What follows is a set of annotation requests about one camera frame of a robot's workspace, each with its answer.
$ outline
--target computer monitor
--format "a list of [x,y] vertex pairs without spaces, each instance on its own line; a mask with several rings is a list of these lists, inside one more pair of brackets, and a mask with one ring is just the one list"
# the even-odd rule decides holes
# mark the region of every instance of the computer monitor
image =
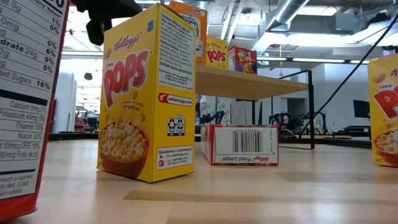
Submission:
[[370,112],[368,101],[354,100],[354,116],[356,118],[370,118]]

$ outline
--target nutrition facts label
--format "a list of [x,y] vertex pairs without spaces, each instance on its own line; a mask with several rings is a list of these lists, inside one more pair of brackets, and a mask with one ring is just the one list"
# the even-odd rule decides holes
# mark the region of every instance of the nutrition facts label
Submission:
[[159,84],[193,91],[193,31],[166,13],[160,16]]
[[35,193],[68,0],[0,0],[0,200]]

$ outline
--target yellow cereal box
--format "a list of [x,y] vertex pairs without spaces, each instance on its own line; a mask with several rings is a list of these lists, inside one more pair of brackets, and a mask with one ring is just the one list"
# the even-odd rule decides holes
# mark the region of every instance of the yellow cereal box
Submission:
[[170,1],[169,6],[195,27],[197,65],[206,65],[207,11],[177,1]]
[[398,167],[398,54],[368,65],[373,162]]
[[195,31],[156,4],[105,32],[97,168],[155,182],[193,172]]
[[206,66],[228,69],[228,42],[210,35],[206,43]]

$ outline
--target red cereal box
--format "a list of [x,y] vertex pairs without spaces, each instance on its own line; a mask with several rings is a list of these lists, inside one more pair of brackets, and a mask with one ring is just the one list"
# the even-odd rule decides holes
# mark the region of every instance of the red cereal box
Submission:
[[257,53],[234,46],[229,50],[228,68],[232,71],[257,75]]

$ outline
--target pops logo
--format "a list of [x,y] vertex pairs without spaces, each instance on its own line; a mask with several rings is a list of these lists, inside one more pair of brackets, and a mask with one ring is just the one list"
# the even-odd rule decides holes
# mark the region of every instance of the pops logo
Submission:
[[214,63],[214,61],[225,62],[226,53],[219,50],[208,50],[207,56],[209,57],[210,63]]
[[398,117],[398,86],[393,90],[380,91],[373,97],[389,119]]
[[104,74],[104,91],[106,106],[113,106],[114,95],[127,93],[130,87],[139,88],[146,80],[146,62],[149,51],[145,50],[139,54],[133,53],[126,57],[125,63],[118,61],[113,69],[109,69]]

